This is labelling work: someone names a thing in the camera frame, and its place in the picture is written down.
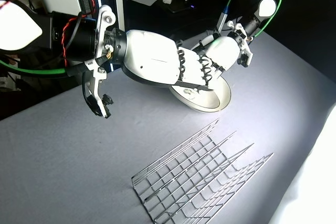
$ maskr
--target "bolt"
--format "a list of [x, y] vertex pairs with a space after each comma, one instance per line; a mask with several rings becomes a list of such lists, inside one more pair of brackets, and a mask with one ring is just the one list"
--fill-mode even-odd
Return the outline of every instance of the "bolt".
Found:
[[106, 22], [107, 22], [107, 23], [112, 23], [112, 18], [111, 18], [110, 16], [107, 16], [107, 17], [106, 17]]
[[98, 68], [98, 73], [105, 73], [105, 69], [104, 68]]

